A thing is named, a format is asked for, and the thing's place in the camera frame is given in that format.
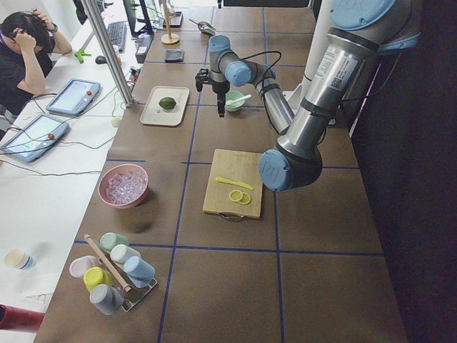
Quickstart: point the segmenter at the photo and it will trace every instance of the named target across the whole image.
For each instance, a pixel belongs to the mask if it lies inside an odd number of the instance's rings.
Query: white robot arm
[[[329,7],[323,5],[319,16],[331,16],[328,48],[296,113],[284,98],[271,67],[240,59],[231,50],[229,38],[223,35],[209,40],[211,70],[201,69],[197,74],[197,90],[201,91],[203,84],[211,84],[217,93],[218,113],[224,116],[230,84],[253,84],[265,100],[271,124],[280,134],[274,149],[266,151],[259,162],[263,183],[276,192],[306,186],[321,174],[318,141],[363,60],[415,46],[421,3],[333,0]],[[329,13],[322,13],[326,8]]]

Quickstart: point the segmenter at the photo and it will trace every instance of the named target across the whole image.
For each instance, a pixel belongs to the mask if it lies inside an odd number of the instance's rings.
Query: green bowl
[[[226,94],[226,101],[235,100],[237,98],[241,98],[242,96],[244,96],[244,94],[239,91],[228,91],[228,93]],[[245,100],[241,100],[238,102],[234,102],[232,105],[226,105],[226,111],[229,111],[229,112],[239,111],[241,109],[241,107],[243,107],[244,102],[245,102]]]

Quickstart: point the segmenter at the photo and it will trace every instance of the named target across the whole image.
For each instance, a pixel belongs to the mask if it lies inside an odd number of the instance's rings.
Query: cutting board
[[[203,211],[216,214],[234,214],[250,218],[260,218],[262,204],[262,179],[258,172],[258,161],[261,154],[244,151],[216,149],[213,164],[209,173],[206,187]],[[224,177],[233,181],[242,181],[250,184],[254,189],[250,191],[232,184],[222,184],[216,177]],[[229,199],[229,193],[239,189],[251,195],[251,202],[247,205],[238,204]]]

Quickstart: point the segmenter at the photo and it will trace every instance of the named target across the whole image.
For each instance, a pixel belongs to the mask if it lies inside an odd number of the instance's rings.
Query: knife
[[[216,177],[216,181],[222,182],[223,184],[233,184],[235,186],[243,187],[243,188],[249,189],[251,191],[254,190],[254,187],[252,187],[250,184],[247,184],[246,182],[232,181],[232,180],[226,179],[224,177]]]

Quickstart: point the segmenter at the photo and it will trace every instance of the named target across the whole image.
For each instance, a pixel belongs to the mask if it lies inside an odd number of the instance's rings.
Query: green avocado
[[[162,109],[174,109],[176,106],[176,101],[171,96],[165,96],[164,98],[160,99],[159,106]]]

